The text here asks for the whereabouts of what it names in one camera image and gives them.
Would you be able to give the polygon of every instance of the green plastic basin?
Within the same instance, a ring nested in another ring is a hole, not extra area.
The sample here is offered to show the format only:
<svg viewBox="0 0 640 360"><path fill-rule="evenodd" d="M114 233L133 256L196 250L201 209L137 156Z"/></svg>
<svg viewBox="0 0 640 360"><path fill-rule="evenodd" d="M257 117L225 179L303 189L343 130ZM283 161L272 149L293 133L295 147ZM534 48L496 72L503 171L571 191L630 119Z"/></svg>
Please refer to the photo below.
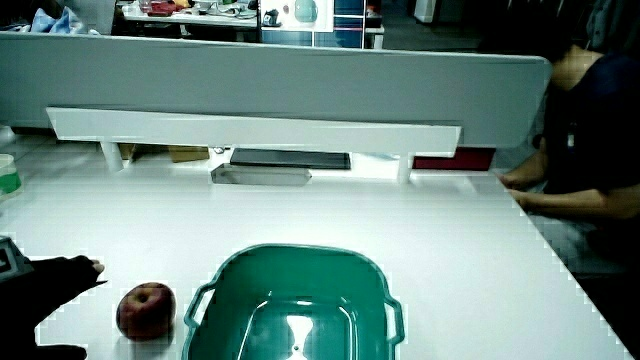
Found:
<svg viewBox="0 0 640 360"><path fill-rule="evenodd" d="M213 296L200 324L203 296ZM389 338L385 304L393 308ZM380 268L342 249L258 245L229 258L184 318L184 360L393 360L400 304Z"/></svg>

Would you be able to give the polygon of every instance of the red object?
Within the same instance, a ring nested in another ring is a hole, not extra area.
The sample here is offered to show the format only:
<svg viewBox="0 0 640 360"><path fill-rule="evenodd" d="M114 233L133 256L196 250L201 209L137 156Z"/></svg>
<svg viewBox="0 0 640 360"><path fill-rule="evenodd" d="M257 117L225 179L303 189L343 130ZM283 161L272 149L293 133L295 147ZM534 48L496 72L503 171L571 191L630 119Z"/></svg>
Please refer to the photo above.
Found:
<svg viewBox="0 0 640 360"><path fill-rule="evenodd" d="M149 16L171 16L176 11L180 11L184 6L177 5L173 1L152 1L151 11L147 13Z"/></svg>
<svg viewBox="0 0 640 360"><path fill-rule="evenodd" d="M452 158L416 156L414 169L487 171L496 149L459 147Z"/></svg>
<svg viewBox="0 0 640 360"><path fill-rule="evenodd" d="M116 324L131 340L151 340L170 331L175 314L173 291L164 284L144 283L122 298L116 311Z"/></svg>

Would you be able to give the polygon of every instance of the desk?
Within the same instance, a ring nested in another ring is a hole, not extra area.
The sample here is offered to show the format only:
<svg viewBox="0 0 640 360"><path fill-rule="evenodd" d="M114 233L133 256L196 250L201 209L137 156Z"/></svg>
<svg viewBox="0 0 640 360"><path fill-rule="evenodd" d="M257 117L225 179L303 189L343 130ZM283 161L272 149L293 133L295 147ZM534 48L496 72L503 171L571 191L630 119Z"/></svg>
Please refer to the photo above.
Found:
<svg viewBox="0 0 640 360"><path fill-rule="evenodd" d="M396 161L354 154L351 173L256 187L211 184L228 153L183 164L149 156L114 175L96 144L19 139L0 152L19 154L24 178L24 193L0 204L0 233L33 259L84 254L106 265L109 282L43 322L41 344L81 344L92 360L179 359L185 310L227 257L304 243L381 267L403 306L398 359L631 358L487 173L417 171L402 185ZM116 305L151 280L176 294L175 333L131 343L115 326Z"/></svg>
<svg viewBox="0 0 640 360"><path fill-rule="evenodd" d="M138 6L138 2L134 1L130 5L123 7L123 14L125 20L132 22L146 22L146 23L170 23L180 25L209 25L209 26L228 26L240 29L256 29L258 24L255 18L253 19L238 19L235 17L224 15L195 15L189 13L174 13L171 16L159 17L148 16L143 13ZM373 39L373 49L382 49L384 41L384 26L379 28L365 28L365 36Z"/></svg>
<svg viewBox="0 0 640 360"><path fill-rule="evenodd" d="M122 8L124 17L127 21L139 22L156 22L156 23L172 23L187 25L210 25L210 26L231 26L255 29L257 25L256 18L239 19L225 15L195 15L189 13L174 13L171 16L148 16L143 13L138 6L138 2L134 1L131 5Z"/></svg>

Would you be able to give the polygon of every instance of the black glove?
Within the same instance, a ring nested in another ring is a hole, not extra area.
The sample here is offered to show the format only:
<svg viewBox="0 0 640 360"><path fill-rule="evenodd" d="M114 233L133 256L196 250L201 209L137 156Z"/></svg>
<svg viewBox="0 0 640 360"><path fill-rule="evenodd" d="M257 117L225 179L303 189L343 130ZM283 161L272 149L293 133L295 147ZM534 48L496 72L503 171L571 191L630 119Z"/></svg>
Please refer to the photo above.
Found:
<svg viewBox="0 0 640 360"><path fill-rule="evenodd" d="M11 349L15 359L85 359L82 347L38 346L34 330L60 306L106 281L96 281L100 273L86 256L27 263L34 271L0 283L0 349Z"/></svg>

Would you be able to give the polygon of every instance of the red apple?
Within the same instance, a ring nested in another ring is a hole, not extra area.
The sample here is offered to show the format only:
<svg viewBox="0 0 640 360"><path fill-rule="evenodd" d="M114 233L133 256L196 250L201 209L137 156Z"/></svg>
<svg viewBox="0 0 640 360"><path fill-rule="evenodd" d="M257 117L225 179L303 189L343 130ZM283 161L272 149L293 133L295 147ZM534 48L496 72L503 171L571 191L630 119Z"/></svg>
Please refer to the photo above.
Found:
<svg viewBox="0 0 640 360"><path fill-rule="evenodd" d="M176 298L160 283L144 283L125 295L116 313L118 329L131 340L151 340L166 334L173 326Z"/></svg>

